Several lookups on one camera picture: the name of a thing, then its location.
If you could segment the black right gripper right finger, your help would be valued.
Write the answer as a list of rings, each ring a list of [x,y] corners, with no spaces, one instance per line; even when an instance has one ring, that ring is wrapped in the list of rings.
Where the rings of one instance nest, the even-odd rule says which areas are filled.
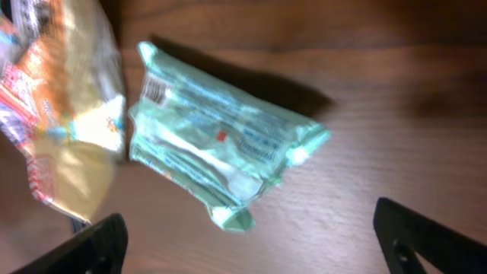
[[[424,273],[418,255],[443,273],[486,272],[486,245],[391,199],[377,200],[373,225],[391,273]]]

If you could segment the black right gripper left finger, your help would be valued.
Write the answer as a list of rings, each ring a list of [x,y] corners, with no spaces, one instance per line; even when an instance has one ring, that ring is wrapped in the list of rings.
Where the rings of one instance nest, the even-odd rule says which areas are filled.
[[[78,232],[13,274],[120,274],[129,236],[119,213]]]

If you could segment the large orange white snack bag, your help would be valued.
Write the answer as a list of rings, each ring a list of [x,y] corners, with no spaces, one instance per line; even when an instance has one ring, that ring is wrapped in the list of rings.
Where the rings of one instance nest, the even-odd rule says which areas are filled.
[[[1,4],[1,129],[24,155],[33,197],[83,223],[125,158],[126,89],[97,0]]]

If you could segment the green snack packet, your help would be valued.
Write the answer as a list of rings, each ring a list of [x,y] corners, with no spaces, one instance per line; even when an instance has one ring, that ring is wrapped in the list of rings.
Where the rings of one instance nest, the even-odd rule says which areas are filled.
[[[129,109],[129,157],[202,202],[222,230],[249,231],[250,205],[330,137],[286,110],[182,62],[150,42],[139,101]]]

